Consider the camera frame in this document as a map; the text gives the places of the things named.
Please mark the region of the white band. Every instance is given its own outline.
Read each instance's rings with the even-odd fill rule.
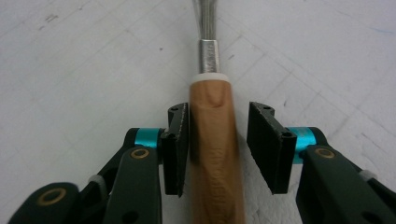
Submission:
[[[230,82],[230,79],[222,74],[222,73],[202,73],[194,76],[192,78],[192,83],[199,82],[199,81],[206,81],[206,80],[221,80],[221,81],[226,81]]]

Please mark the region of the screw hole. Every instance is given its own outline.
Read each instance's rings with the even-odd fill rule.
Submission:
[[[66,195],[66,189],[57,188],[50,189],[47,192],[40,195],[37,200],[37,204],[40,206],[48,206],[59,202]]]
[[[135,211],[130,211],[122,216],[123,224],[134,224],[139,219],[139,215]]]
[[[372,224],[382,224],[382,220],[381,218],[379,218],[379,216],[377,216],[374,213],[370,213],[370,212],[363,212],[361,213],[361,215],[364,217],[364,219],[366,221],[368,221],[369,223]]]

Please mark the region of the wood grain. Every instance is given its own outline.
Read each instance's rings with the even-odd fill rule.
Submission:
[[[245,223],[239,151],[229,82],[191,85],[194,224]]]

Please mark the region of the white surface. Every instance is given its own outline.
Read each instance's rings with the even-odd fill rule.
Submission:
[[[248,102],[330,144],[396,190],[395,1],[220,0],[221,72],[233,83],[247,223],[300,223],[245,143]],[[198,74],[190,0],[0,1],[0,223],[35,189],[81,188],[132,127],[165,127]],[[163,196],[163,223],[190,220]]]

